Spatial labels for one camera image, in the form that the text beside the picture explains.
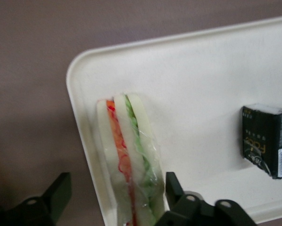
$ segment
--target gray table surface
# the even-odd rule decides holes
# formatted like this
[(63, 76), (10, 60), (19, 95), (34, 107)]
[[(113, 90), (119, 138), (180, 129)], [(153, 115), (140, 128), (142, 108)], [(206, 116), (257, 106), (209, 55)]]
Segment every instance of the gray table surface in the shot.
[(58, 225), (104, 225), (66, 89), (77, 54), (276, 16), (282, 0), (0, 0), (0, 205), (70, 171)]

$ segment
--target sandwich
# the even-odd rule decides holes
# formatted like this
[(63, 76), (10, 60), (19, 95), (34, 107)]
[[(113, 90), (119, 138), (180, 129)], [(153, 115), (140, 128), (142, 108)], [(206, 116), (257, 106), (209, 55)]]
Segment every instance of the sandwich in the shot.
[(136, 94), (97, 102), (102, 151), (118, 226), (153, 226), (165, 211), (164, 181), (144, 106)]

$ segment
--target small black package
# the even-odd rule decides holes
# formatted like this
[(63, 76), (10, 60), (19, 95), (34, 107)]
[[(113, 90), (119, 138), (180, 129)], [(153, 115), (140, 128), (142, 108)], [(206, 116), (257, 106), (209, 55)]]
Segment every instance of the small black package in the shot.
[(242, 108), (244, 158), (273, 179), (282, 178), (282, 109), (261, 104)]

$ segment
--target white tray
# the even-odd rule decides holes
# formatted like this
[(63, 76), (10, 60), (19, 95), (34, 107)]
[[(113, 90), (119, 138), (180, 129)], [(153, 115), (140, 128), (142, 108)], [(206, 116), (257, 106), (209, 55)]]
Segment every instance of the white tray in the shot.
[(67, 88), (106, 226), (115, 226), (96, 152), (95, 105), (138, 93), (160, 145), (164, 171), (210, 204), (239, 203), (257, 222), (282, 217), (282, 180), (241, 157), (243, 105), (282, 107), (282, 17), (88, 50)]

